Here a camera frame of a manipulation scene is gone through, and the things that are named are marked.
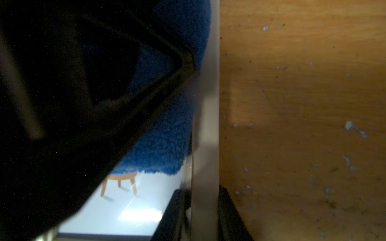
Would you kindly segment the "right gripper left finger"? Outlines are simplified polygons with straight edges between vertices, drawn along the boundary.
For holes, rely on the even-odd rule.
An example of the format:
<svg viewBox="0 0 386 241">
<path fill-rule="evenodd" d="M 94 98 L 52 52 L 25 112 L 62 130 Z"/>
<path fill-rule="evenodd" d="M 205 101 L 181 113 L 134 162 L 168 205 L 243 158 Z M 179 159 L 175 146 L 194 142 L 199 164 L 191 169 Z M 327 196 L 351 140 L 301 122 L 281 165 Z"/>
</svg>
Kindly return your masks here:
<svg viewBox="0 0 386 241">
<path fill-rule="evenodd" d="M 186 211 L 191 207 L 191 191 L 176 189 L 153 234 L 151 241 L 180 241 L 182 227 L 188 222 Z"/>
</svg>

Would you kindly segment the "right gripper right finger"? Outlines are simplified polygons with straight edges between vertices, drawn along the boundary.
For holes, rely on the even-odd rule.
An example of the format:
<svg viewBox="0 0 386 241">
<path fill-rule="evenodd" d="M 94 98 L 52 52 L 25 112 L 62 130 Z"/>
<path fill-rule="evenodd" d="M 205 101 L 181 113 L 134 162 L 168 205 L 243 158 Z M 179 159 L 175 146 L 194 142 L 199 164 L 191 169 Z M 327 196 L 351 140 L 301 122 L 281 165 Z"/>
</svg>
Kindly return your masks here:
<svg viewBox="0 0 386 241">
<path fill-rule="evenodd" d="M 218 216 L 219 241 L 254 241 L 229 192 L 222 185 L 219 186 Z"/>
</svg>

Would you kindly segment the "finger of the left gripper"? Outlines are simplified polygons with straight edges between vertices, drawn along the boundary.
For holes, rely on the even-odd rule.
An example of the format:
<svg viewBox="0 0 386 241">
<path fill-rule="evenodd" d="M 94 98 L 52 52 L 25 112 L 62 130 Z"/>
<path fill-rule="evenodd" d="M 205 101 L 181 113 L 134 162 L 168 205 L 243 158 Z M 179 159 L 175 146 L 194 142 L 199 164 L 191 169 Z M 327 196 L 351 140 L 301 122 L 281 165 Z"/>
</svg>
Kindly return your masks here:
<svg viewBox="0 0 386 241">
<path fill-rule="evenodd" d="M 161 1 L 1 1 L 1 240 L 75 214 L 196 77 Z"/>
</svg>

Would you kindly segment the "cream white picture frame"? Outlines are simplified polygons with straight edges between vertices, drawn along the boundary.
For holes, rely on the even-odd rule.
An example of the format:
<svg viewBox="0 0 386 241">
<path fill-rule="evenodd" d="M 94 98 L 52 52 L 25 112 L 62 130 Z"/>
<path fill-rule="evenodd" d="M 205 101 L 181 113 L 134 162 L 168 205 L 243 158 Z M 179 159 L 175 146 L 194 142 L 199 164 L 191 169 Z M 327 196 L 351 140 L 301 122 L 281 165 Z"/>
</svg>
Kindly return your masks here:
<svg viewBox="0 0 386 241">
<path fill-rule="evenodd" d="M 150 241 L 176 189 L 191 191 L 188 222 L 180 241 L 218 239 L 219 195 L 219 1 L 211 4 L 210 34 L 198 81 L 191 153 L 175 175 L 128 172 L 107 180 L 131 184 L 132 193 L 103 181 L 75 215 L 40 237 L 42 241 Z"/>
</svg>

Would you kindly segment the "blue microfiber cloth black trim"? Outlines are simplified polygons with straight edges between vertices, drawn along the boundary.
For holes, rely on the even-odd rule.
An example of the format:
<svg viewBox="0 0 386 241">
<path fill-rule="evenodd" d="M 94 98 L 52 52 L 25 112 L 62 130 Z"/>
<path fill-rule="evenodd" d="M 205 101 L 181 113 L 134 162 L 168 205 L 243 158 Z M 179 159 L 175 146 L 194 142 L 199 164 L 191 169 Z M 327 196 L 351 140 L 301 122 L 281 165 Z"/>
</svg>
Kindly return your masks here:
<svg viewBox="0 0 386 241">
<path fill-rule="evenodd" d="M 82 54 L 89 80 L 92 103 L 107 115 L 105 123 L 116 116 L 113 107 L 121 107 L 123 98 L 131 100 L 131 108 L 141 100 L 137 94 L 156 84 L 161 88 L 158 97 L 140 109 L 118 135 L 96 145 L 89 153 L 90 170 L 108 174 L 128 172 L 165 173 L 175 175 L 191 153 L 193 116 L 198 103 L 198 81 L 187 84 L 165 106 L 164 111 L 127 152 L 127 141 L 149 119 L 149 113 L 162 100 L 171 96 L 172 88 L 164 78 L 176 71 L 180 62 L 170 53 L 163 53 L 143 42 L 136 43 L 144 31 L 132 20 L 132 14 L 149 17 L 148 28 L 177 37 L 179 45 L 188 47 L 196 70 L 200 70 L 211 25 L 209 1 L 133 1 L 108 11 L 111 23 L 84 22 Z"/>
</svg>

